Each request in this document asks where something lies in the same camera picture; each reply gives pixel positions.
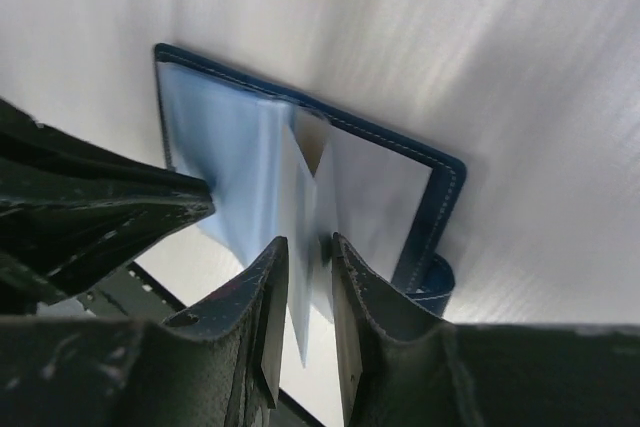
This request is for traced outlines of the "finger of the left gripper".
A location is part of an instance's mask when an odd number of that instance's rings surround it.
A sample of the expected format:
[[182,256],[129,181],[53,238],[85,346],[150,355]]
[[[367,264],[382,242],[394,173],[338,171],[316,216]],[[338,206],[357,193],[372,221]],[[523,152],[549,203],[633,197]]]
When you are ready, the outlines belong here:
[[1,103],[1,304],[81,294],[213,214],[206,183],[143,164]]

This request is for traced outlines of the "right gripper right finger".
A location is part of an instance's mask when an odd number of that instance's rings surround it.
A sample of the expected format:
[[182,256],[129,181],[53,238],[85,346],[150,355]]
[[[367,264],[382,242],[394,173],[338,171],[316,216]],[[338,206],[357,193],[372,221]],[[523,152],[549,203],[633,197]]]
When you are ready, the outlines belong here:
[[638,424],[636,326],[451,323],[332,245],[346,425]]

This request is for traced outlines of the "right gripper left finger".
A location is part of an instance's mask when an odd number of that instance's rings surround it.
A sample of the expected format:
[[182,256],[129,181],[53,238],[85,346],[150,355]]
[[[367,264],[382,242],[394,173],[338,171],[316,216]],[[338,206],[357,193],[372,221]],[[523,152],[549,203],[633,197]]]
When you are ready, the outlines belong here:
[[265,426],[279,394],[288,245],[162,323],[1,321],[5,426]]

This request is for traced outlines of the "blue leather card holder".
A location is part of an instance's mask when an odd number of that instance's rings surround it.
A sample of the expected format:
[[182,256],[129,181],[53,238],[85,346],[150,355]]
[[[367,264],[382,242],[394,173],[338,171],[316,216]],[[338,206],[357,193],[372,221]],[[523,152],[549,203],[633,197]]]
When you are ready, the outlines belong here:
[[[166,163],[205,181],[214,202],[201,230],[243,265],[287,239],[300,350],[311,314],[332,317],[334,233],[398,290],[444,312],[455,280],[436,248],[466,179],[461,160],[187,50],[159,43],[153,56]],[[294,137],[299,107],[330,122],[315,175]]]

